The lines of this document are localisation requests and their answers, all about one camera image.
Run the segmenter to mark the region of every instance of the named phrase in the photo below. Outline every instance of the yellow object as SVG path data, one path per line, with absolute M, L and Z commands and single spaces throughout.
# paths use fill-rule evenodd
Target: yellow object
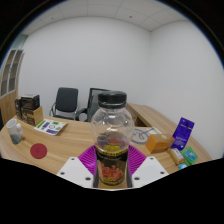
M 21 113 L 23 121 L 33 126 L 37 126 L 44 120 L 42 106 L 38 107 L 36 110 L 22 108 Z
M 171 156 L 171 158 L 173 159 L 173 161 L 176 163 L 176 165 L 179 165 L 181 163 L 185 162 L 184 157 L 182 156 L 182 154 L 180 153 L 180 151 L 178 149 L 168 149 L 167 152 L 169 153 L 169 155 Z
M 151 134 L 145 146 L 150 152 L 164 152 L 171 147 L 174 140 L 170 134 Z

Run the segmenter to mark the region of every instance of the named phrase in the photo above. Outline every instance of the ceiling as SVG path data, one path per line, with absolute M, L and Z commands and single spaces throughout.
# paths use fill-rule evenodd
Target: ceiling
M 168 23 L 188 20 L 176 10 L 155 0 L 67 0 L 42 13 L 22 34 L 30 35 L 59 20 L 94 16 L 126 21 L 148 31 Z

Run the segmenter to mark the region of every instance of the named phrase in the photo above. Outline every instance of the chair backrest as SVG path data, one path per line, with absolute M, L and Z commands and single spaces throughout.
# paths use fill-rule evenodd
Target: chair backrest
M 98 94 L 102 91 L 109 91 L 107 89 L 96 89 L 96 88 L 90 88 L 89 92 L 89 100 L 88 100 L 88 113 L 87 113 L 87 121 L 90 122 L 92 116 L 96 113 L 96 111 L 99 108 L 98 105 Z
M 96 93 L 100 93 L 102 91 L 109 91 L 109 90 L 108 89 L 97 89 L 97 88 L 90 88 L 89 89 L 89 99 L 88 99 L 87 108 L 90 108 L 90 106 L 91 106 L 93 95 L 95 95 Z
M 77 109 L 78 89 L 60 87 L 58 89 L 55 109 L 62 112 L 74 112 Z

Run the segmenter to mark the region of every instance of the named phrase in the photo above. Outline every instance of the paper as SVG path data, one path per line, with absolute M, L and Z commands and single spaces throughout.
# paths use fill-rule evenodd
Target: paper
M 49 135 L 56 135 L 67 123 L 44 119 L 34 129 Z
M 145 145 L 150 134 L 161 134 L 161 132 L 154 127 L 136 127 L 130 144 Z

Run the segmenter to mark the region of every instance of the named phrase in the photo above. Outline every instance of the juice bottle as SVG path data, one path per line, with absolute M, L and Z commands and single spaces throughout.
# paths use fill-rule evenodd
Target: juice bottle
M 124 180 L 129 142 L 134 131 L 126 100 L 127 94 L 121 91 L 99 93 L 99 109 L 91 119 L 99 179 L 110 186 Z

